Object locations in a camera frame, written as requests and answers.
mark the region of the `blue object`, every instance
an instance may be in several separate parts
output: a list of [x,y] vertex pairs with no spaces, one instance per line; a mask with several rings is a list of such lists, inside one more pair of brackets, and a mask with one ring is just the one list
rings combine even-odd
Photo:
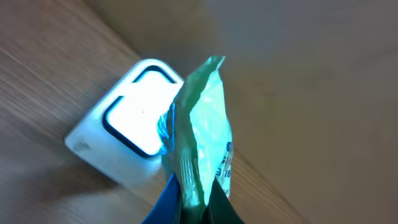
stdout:
[[150,211],[142,224],[173,224],[176,210],[179,207],[179,200],[180,184],[178,183],[177,176],[173,174],[167,182],[166,187],[163,189],[154,208]]

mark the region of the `black border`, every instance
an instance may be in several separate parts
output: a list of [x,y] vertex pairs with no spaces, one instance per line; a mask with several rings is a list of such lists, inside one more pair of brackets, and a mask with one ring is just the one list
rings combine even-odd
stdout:
[[[160,72],[163,74],[163,76],[170,82],[170,83],[176,83],[176,81],[170,77],[163,69],[161,69],[159,66],[156,65],[151,65],[148,66],[147,68],[142,71],[134,81],[134,82],[139,82],[139,80],[145,75],[146,72],[149,71],[155,71],[155,72]],[[111,105],[105,110],[104,115],[102,117],[102,124],[104,126],[104,129],[107,130],[111,135],[113,135],[117,140],[121,141],[123,144],[125,144],[129,149],[133,150],[135,153],[137,153],[139,156],[145,158],[145,159],[151,159],[154,157],[157,157],[159,153],[155,155],[148,155],[146,154],[142,149],[140,149],[138,146],[136,146],[132,141],[130,141],[128,138],[126,138],[124,135],[122,135],[118,130],[116,130],[114,127],[112,127],[108,121],[106,120],[106,117],[108,113],[117,105],[117,103],[123,99],[123,96],[119,96],[115,101],[111,103]]]

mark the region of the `blue label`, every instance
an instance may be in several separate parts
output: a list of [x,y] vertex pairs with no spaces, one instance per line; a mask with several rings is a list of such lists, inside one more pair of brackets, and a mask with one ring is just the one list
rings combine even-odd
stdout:
[[226,143],[226,151],[229,152],[229,149],[231,148],[232,142],[227,142]]

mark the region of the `green plastic bag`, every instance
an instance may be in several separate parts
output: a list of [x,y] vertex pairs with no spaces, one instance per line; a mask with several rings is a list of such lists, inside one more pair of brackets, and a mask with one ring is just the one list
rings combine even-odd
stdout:
[[184,223],[201,222],[214,179],[229,197],[233,145],[218,73],[223,60],[212,56],[190,74],[158,122],[167,177],[174,172],[181,187]]

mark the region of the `wooden surface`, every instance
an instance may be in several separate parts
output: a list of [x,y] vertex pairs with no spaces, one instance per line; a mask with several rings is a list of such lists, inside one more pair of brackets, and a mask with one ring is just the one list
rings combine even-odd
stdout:
[[[0,36],[0,223],[139,223],[162,175],[127,190],[62,140],[139,56],[79,0],[1,1]],[[305,223],[243,152],[231,186],[241,218]]]
[[146,57],[221,68],[234,145],[312,223],[398,223],[398,1],[85,0]]

